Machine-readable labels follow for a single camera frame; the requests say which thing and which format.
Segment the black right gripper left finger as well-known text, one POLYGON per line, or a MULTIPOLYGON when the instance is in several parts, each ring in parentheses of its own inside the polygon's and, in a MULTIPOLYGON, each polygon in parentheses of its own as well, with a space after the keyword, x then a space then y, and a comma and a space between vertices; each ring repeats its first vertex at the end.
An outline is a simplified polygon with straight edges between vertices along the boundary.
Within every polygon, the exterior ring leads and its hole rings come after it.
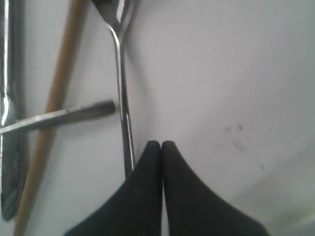
POLYGON ((97 211, 67 236, 159 236, 162 216, 161 148, 147 142, 131 175, 97 211))

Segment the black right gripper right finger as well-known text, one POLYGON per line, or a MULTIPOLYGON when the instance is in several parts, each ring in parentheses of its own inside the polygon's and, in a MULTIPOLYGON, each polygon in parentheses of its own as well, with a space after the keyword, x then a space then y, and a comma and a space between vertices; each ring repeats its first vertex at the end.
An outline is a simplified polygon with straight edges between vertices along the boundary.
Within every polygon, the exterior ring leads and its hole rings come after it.
POLYGON ((172 236, 267 236, 265 227, 213 192, 176 144, 162 144, 163 184, 172 236))

